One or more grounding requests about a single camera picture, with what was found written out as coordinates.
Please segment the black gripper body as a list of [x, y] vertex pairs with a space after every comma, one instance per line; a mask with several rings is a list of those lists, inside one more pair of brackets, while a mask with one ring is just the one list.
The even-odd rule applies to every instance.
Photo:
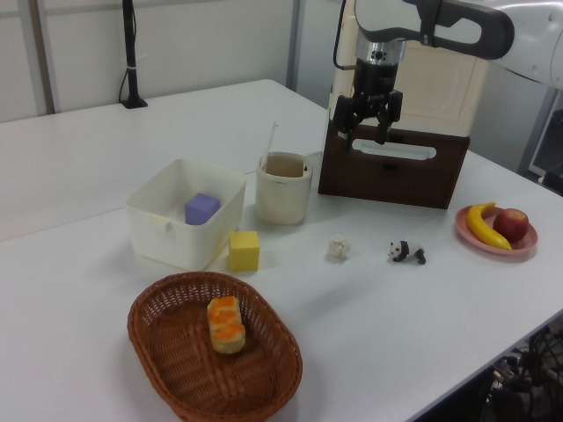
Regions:
[[366, 119], [383, 115], [390, 123], [399, 121], [403, 93], [394, 89], [398, 65], [406, 51], [405, 40], [371, 42], [362, 35], [356, 40], [353, 65], [338, 63], [338, 45], [333, 49], [333, 64], [339, 70], [352, 70], [353, 95], [337, 97], [333, 125], [352, 132]]

